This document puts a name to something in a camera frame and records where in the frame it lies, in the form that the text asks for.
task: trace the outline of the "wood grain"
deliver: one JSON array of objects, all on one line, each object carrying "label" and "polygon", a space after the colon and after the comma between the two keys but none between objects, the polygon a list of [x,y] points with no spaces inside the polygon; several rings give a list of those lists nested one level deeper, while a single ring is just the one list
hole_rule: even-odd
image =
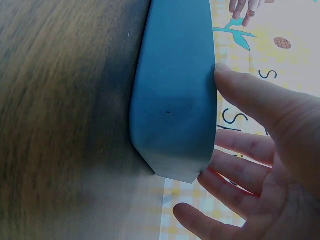
[{"label": "wood grain", "polygon": [[128,113],[150,0],[0,0],[0,239],[158,239]]}]

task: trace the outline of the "finger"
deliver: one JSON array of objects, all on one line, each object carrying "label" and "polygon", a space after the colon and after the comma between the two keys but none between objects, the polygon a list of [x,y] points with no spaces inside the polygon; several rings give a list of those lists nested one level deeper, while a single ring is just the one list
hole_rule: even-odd
[{"label": "finger", "polygon": [[261,0],[249,0],[248,10],[256,12],[258,10]]},{"label": "finger", "polygon": [[260,197],[271,168],[214,150],[209,168]]},{"label": "finger", "polygon": [[240,17],[241,12],[245,8],[246,2],[247,2],[247,0],[238,0],[238,4],[237,4],[236,9],[234,11],[234,14],[232,16],[234,19],[237,20]]},{"label": "finger", "polygon": [[256,12],[257,12],[258,8],[260,7],[261,2],[262,2],[262,0],[249,0],[248,12],[245,15],[245,18],[242,22],[242,25],[244,27],[247,27],[249,25],[250,19],[256,15]]},{"label": "finger", "polygon": [[260,0],[260,1],[259,1],[259,5],[258,5],[258,9],[259,9],[263,4],[265,4],[265,0]]},{"label": "finger", "polygon": [[246,155],[262,164],[271,166],[274,163],[276,146],[269,136],[221,129],[216,132],[215,145]]},{"label": "finger", "polygon": [[234,239],[239,227],[216,221],[186,203],[177,204],[173,208],[176,219],[190,232],[202,240]]},{"label": "finger", "polygon": [[232,14],[235,12],[236,3],[237,3],[237,0],[230,0],[229,11],[230,11],[230,13],[232,13]]},{"label": "finger", "polygon": [[245,18],[243,19],[242,26],[247,27],[249,25],[250,19],[251,17],[246,14]]},{"label": "finger", "polygon": [[210,168],[198,176],[198,182],[210,194],[244,219],[253,213],[258,204],[257,196],[234,186]]},{"label": "finger", "polygon": [[297,113],[301,113],[303,106],[310,102],[306,94],[287,90],[250,74],[225,71],[226,67],[220,64],[215,68],[215,82],[222,96],[264,126],[274,140],[292,127]]}]

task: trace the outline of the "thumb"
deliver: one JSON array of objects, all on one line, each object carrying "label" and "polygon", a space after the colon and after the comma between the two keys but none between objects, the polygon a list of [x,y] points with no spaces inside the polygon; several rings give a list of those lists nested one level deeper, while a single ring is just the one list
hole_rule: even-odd
[{"label": "thumb", "polygon": [[222,96],[266,128],[296,181],[320,198],[320,99],[217,65]]},{"label": "thumb", "polygon": [[300,96],[302,93],[281,88],[250,74],[231,71],[225,64],[217,64],[214,75],[222,96],[263,125],[271,135],[278,133],[279,124],[305,102]]}]

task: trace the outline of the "hand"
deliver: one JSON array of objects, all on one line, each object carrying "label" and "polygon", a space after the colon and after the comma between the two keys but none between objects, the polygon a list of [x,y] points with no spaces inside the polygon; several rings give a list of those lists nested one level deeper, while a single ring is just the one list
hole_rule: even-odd
[{"label": "hand", "polygon": [[175,217],[203,240],[319,239],[320,99],[225,65],[216,66],[215,81],[225,99],[272,137],[219,130],[216,145],[269,167],[215,149],[198,181],[246,223],[223,224],[185,203],[174,207]]},{"label": "hand", "polygon": [[[248,11],[245,15],[242,25],[248,26],[249,21],[256,15],[258,8],[265,2],[265,0],[248,0]],[[245,8],[247,0],[230,0],[229,11],[233,13],[233,18],[237,20],[241,12]]]}]

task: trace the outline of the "illustration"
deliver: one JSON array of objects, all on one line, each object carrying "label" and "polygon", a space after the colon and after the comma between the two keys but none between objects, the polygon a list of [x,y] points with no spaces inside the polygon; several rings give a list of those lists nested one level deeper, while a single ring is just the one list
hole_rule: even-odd
[{"label": "illustration", "polygon": [[274,44],[281,49],[291,48],[291,43],[283,37],[276,37],[273,41],[274,41]]},{"label": "illustration", "polygon": [[240,31],[240,30],[235,30],[235,29],[230,28],[232,26],[242,26],[243,21],[244,21],[244,19],[241,17],[239,17],[238,20],[231,18],[230,22],[225,27],[214,27],[213,31],[214,32],[232,33],[235,43],[250,52],[249,44],[248,44],[247,40],[244,38],[244,36],[248,36],[248,37],[252,37],[252,38],[256,38],[256,36],[251,33],[245,32],[245,31]]}]

